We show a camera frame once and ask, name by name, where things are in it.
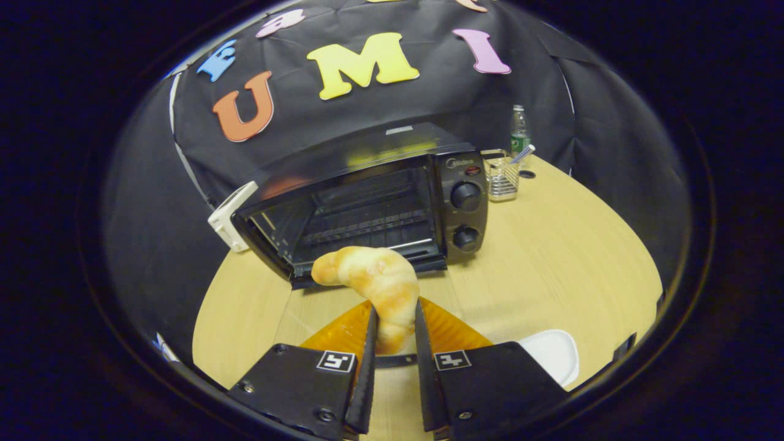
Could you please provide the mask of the golden croissant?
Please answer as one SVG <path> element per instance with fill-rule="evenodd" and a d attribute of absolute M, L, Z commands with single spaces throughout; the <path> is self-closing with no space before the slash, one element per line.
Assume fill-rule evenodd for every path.
<path fill-rule="evenodd" d="M 317 258 L 311 277 L 324 287 L 349 287 L 378 315 L 376 351 L 400 353 L 415 329 L 420 286 L 412 264 L 389 248 L 347 246 Z"/>

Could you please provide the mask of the black electric oven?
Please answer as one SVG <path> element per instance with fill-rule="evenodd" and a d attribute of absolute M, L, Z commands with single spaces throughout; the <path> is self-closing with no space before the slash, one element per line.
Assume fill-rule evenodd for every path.
<path fill-rule="evenodd" d="M 488 218 L 481 151 L 429 122 L 335 139 L 275 165 L 232 212 L 236 231 L 293 288 L 347 246 L 394 249 L 418 273 L 481 248 Z"/>

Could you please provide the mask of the white toaster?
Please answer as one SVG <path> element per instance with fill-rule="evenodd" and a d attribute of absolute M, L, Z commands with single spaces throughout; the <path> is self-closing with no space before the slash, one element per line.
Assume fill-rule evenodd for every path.
<path fill-rule="evenodd" d="M 236 189 L 208 217 L 208 224 L 233 253 L 243 253 L 249 246 L 233 226 L 232 215 L 258 191 L 258 184 L 250 181 Z"/>

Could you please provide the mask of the green label plastic bottle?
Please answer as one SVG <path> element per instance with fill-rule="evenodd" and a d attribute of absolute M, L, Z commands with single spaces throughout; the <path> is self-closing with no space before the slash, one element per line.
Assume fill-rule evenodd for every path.
<path fill-rule="evenodd" d="M 526 110 L 521 104 L 513 106 L 510 129 L 511 153 L 513 156 L 523 153 L 531 145 L 529 124 L 527 123 Z"/>

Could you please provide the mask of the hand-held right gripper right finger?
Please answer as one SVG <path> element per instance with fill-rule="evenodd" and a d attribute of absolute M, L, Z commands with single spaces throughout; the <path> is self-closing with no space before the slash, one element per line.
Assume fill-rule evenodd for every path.
<path fill-rule="evenodd" d="M 415 344 L 423 427 L 435 441 L 510 438 L 568 393 L 517 342 L 479 348 L 465 342 L 436 350 L 436 305 L 420 298 Z"/>

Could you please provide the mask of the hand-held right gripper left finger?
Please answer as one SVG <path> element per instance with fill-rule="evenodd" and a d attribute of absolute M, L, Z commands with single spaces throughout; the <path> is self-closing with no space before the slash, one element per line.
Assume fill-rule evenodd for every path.
<path fill-rule="evenodd" d="M 321 330 L 310 348 L 275 344 L 228 391 L 266 422 L 318 441 L 369 432 L 379 318 L 365 301 Z"/>

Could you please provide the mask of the white plate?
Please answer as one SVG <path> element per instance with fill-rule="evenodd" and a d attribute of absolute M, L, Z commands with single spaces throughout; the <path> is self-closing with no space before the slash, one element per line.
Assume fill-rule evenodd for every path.
<path fill-rule="evenodd" d="M 563 388 L 579 377 L 579 351 L 572 335 L 550 329 L 522 338 L 518 344 Z"/>

